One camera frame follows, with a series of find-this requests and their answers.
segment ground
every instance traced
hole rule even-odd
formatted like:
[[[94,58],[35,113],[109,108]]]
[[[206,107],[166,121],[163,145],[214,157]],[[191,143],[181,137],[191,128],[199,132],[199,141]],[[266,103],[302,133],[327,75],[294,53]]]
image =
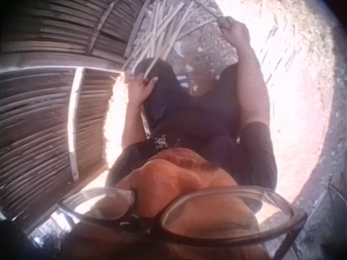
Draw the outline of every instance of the ground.
[[[177,2],[168,0],[169,4]],[[249,28],[271,100],[271,132],[278,164],[276,192],[309,214],[296,242],[299,258],[322,259],[320,244],[334,238],[326,187],[330,179],[339,183],[346,161],[346,34],[320,1],[200,2]],[[210,18],[211,14],[198,8],[186,28]],[[145,19],[138,38],[146,26]],[[236,50],[221,37],[216,22],[175,45],[167,61],[177,75],[187,76],[191,95],[207,92],[222,69],[237,62]],[[121,151],[125,103],[126,91],[115,88],[110,103],[114,120],[108,125],[113,130],[107,134],[106,127],[108,138],[118,144],[111,164]]]

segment eyeglass frame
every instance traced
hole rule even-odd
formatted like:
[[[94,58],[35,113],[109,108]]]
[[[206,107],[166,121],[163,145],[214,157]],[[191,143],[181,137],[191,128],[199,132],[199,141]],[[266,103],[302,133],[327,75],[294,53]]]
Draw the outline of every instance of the eyeglass frame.
[[[96,219],[93,217],[86,216],[84,214],[77,213],[71,210],[69,207],[63,204],[63,201],[73,195],[78,194],[79,192],[61,199],[57,205],[58,207],[72,217],[79,218],[82,222],[91,224],[94,226],[98,226],[101,228],[106,228],[110,231],[117,232],[126,232],[135,234],[136,237],[140,237],[142,235],[146,235],[149,237],[156,237],[160,241],[165,241],[169,243],[182,244],[187,246],[196,246],[200,248],[233,248],[244,245],[251,245],[257,243],[264,243],[275,239],[281,235],[287,234],[278,249],[276,250],[273,259],[281,259],[285,255],[285,253],[289,250],[289,248],[294,243],[296,237],[301,232],[307,221],[307,213],[301,209],[293,206],[289,202],[287,202],[283,197],[275,193],[270,188],[263,188],[258,186],[229,186],[229,187],[209,187],[203,188],[198,191],[192,191],[186,193],[174,201],[172,201],[167,207],[165,207],[155,218],[146,218],[141,216],[136,216],[132,214],[132,210],[134,209],[135,202],[137,201],[137,193],[132,190],[127,190],[124,188],[118,187],[100,187],[93,188],[91,190],[101,190],[101,189],[117,189],[117,190],[125,190],[131,191],[133,196],[132,204],[129,206],[128,210],[117,219]],[[283,225],[272,228],[270,230],[263,231],[261,233],[252,234],[249,236],[243,237],[234,237],[234,238],[196,238],[196,237],[188,237],[184,235],[179,235],[162,227],[163,217],[166,216],[167,212],[170,211],[178,201],[189,197],[189,196],[198,196],[198,195],[206,195],[206,194],[214,194],[220,192],[230,192],[230,191],[240,191],[240,192],[253,192],[258,195],[264,195],[268,193],[271,198],[274,200],[276,205],[282,211],[289,211],[292,217]],[[132,229],[127,229],[125,225],[122,225],[122,222],[130,223],[129,226],[133,225],[133,223],[140,224],[140,231],[138,232]]]

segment eyeglasses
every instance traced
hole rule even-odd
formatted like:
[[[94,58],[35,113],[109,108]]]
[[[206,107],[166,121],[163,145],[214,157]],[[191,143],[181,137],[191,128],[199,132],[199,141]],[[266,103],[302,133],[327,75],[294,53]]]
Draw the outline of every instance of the eyeglasses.
[[[155,236],[161,241],[198,247],[262,244],[280,259],[307,220],[268,188],[233,186],[187,193],[155,219],[139,216],[137,194],[121,188],[94,188],[58,202],[70,216],[114,232]],[[273,241],[278,240],[274,248]]]

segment person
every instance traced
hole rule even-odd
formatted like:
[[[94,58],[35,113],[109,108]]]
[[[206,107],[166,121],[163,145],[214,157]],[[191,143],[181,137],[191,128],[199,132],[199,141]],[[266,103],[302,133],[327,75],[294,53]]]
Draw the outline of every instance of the person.
[[[123,152],[111,168],[106,186],[135,191],[141,217],[156,218],[175,199],[206,188],[276,187],[269,96],[260,63],[247,27],[227,19],[230,27],[221,30],[236,48],[239,61],[227,67],[206,94],[187,94],[172,67],[162,60],[155,63],[147,79],[144,72],[152,60],[143,60],[128,84]],[[142,107],[151,132],[149,139]],[[104,201],[103,207],[112,211],[113,206],[111,201]],[[219,226],[220,232],[221,226],[225,228],[223,216],[227,216],[228,221],[233,220],[236,233],[245,233],[259,230],[256,211],[238,199],[197,200],[179,223],[172,222],[172,228],[185,235],[211,237],[216,232],[211,225]],[[114,259],[110,252],[115,251],[119,259],[269,259],[261,245],[218,250],[172,245],[168,249],[133,243],[131,237],[80,224],[63,248],[69,254],[74,252],[71,259]]]

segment t-shirt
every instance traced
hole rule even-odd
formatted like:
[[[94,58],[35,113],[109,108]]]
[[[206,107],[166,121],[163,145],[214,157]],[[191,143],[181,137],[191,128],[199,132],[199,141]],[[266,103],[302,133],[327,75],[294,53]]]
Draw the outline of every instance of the t-shirt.
[[[249,123],[236,142],[214,115],[199,111],[176,113],[163,120],[150,139],[124,149],[110,169],[106,185],[115,186],[158,152],[176,147],[189,148],[223,168],[238,185],[276,187],[277,166],[267,125]]]

